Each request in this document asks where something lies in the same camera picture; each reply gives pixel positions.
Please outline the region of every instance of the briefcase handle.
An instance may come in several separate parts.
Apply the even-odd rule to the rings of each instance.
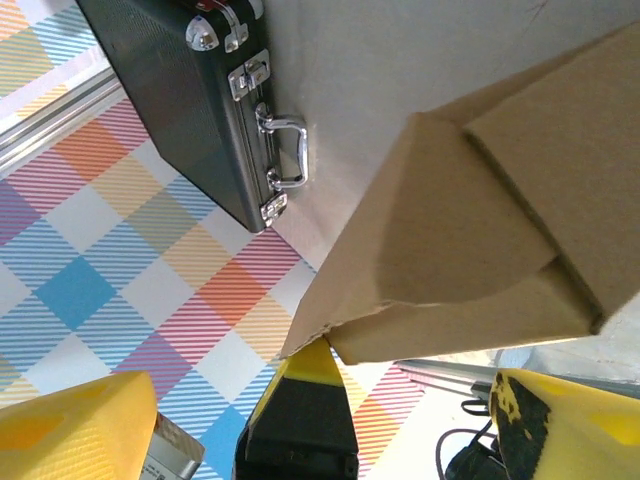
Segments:
[[[271,186],[280,190],[283,188],[296,188],[304,185],[309,179],[309,135],[304,120],[294,115],[271,115],[267,105],[261,102],[256,107],[256,120],[260,131],[273,134],[276,130],[293,128],[298,131],[298,166],[300,175],[293,178],[280,178],[277,174],[271,174],[269,181]]]

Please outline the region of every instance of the metal handle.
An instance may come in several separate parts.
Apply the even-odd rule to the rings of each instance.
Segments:
[[[258,128],[264,133],[272,134],[283,128],[293,128],[298,131],[298,166],[300,175],[294,178],[280,178],[275,174],[270,175],[271,185],[274,188],[295,188],[304,185],[309,179],[309,135],[307,126],[300,117],[293,115],[271,115],[264,103],[256,107],[256,119]]]

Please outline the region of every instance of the checkered fabric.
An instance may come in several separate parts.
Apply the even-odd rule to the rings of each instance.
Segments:
[[[207,448],[197,478],[229,479],[313,276],[160,159],[122,101],[0,180],[0,406],[147,370]],[[388,364],[341,368],[366,478],[422,394]]]
[[[106,65],[74,0],[0,0],[0,131]]]

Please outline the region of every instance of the black briefcase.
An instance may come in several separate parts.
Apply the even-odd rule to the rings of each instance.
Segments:
[[[251,232],[308,176],[307,130],[274,116],[261,0],[78,0],[160,155]],[[298,131],[282,178],[274,132]]]

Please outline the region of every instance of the yellow plastic part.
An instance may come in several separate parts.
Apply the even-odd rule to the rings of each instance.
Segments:
[[[137,480],[156,421],[145,372],[112,375],[0,410],[0,478]]]
[[[322,383],[335,387],[344,386],[338,365],[331,355],[329,342],[324,337],[320,337],[280,364],[269,386],[267,386],[256,408],[253,410],[250,423],[253,423],[260,416],[271,394],[283,377],[290,380]]]
[[[518,404],[509,378],[550,409],[534,480],[640,479],[639,400],[526,370],[500,373],[505,381],[494,383],[492,411],[495,404],[510,423],[522,418],[527,405]]]

